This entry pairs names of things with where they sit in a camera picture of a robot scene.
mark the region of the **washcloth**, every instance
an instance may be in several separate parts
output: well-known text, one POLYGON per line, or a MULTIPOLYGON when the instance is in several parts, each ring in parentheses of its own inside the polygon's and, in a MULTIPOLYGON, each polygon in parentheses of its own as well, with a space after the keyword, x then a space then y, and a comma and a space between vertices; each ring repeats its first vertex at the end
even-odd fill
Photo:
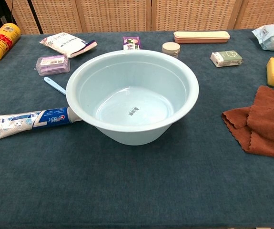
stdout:
POLYGON ((252 106, 225 111, 222 119, 244 151, 274 157, 274 89, 260 86, 252 106))

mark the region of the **clear plastic box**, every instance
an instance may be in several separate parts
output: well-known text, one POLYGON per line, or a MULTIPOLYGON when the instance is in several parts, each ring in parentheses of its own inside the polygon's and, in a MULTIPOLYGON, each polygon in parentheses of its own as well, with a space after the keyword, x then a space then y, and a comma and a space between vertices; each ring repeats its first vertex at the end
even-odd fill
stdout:
POLYGON ((40 76, 67 73, 70 71, 70 61, 65 55, 40 57, 35 69, 40 76))

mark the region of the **purple soap box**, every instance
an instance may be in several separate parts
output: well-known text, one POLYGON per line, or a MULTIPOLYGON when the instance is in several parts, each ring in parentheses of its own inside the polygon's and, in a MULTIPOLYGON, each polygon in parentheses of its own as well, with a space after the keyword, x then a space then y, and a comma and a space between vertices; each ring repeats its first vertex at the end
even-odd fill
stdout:
POLYGON ((142 49, 139 37, 123 37, 124 50, 142 49))

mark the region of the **wicker screen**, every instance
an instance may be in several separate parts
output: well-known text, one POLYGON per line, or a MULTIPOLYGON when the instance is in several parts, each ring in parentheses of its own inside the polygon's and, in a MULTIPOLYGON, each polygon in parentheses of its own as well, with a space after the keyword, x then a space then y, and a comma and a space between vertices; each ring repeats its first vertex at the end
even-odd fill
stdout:
POLYGON ((152 30, 232 29, 241 0, 153 0, 152 30))
MULTIPOLYGON (((6 3, 9 9, 11 9, 12 0, 6 0, 6 3)), ((13 17, 18 27, 21 29, 22 34, 40 33, 27 0, 14 1, 13 17)))
POLYGON ((43 33, 82 32, 75 0, 33 0, 43 33))
POLYGON ((149 31, 151 0, 76 0, 84 32, 149 31))
POLYGON ((241 7, 234 28, 254 29, 273 23, 274 0, 246 0, 241 7))

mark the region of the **toothbrush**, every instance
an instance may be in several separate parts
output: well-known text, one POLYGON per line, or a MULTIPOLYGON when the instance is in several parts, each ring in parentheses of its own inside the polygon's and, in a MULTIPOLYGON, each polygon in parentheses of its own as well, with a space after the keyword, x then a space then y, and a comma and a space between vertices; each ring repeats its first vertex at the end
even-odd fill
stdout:
POLYGON ((43 80, 49 84, 50 86, 54 87, 56 90, 58 90, 60 93, 66 95, 66 90, 63 89, 61 86, 59 86, 55 81, 50 79, 49 77, 44 77, 43 80))

